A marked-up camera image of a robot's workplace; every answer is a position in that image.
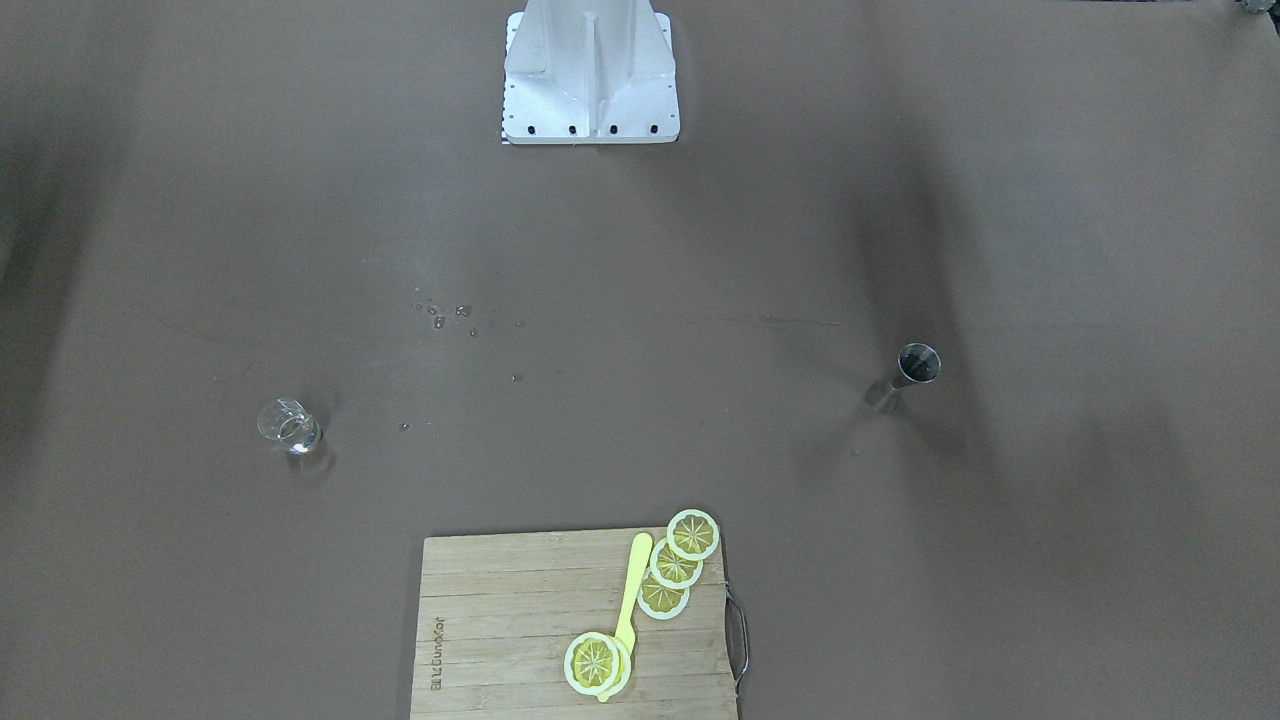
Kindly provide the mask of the steel jigger measuring cup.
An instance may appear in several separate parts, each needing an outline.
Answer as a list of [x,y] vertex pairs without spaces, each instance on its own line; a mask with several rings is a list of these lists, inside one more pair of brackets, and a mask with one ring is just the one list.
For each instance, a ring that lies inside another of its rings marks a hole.
[[899,350],[893,374],[869,386],[863,400],[877,413],[896,413],[902,405],[906,388],[929,384],[940,377],[941,370],[942,361],[933,347],[919,342],[904,345]]

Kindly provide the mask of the small clear glass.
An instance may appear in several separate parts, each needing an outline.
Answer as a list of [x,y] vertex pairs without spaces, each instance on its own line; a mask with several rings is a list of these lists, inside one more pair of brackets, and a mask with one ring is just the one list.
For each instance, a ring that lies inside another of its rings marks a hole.
[[315,451],[323,442],[323,427],[298,400],[276,397],[256,418],[262,438],[294,456]]

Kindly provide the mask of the yellow plastic knife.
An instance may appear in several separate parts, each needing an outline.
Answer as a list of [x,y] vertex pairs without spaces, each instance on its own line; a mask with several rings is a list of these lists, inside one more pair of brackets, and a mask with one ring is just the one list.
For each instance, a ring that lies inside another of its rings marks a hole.
[[621,648],[621,653],[626,660],[626,669],[628,671],[634,667],[634,650],[636,643],[634,610],[653,546],[653,537],[644,530],[637,533],[631,541],[623,579],[620,614],[614,625],[614,633],[612,634],[614,643]]

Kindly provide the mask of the wooden cutting board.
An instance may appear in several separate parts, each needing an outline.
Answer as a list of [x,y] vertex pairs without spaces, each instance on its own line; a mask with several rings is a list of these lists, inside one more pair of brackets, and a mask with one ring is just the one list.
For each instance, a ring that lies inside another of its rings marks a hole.
[[671,620],[634,614],[612,700],[564,679],[570,642],[614,629],[635,529],[440,536],[422,543],[412,719],[736,719],[740,632],[716,551]]

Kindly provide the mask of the lemon slice on knife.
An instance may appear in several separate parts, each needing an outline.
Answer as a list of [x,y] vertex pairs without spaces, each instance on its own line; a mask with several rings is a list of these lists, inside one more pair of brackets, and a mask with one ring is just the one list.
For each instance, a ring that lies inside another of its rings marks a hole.
[[628,684],[632,660],[613,635],[586,632],[564,651],[563,674],[575,692],[604,703]]

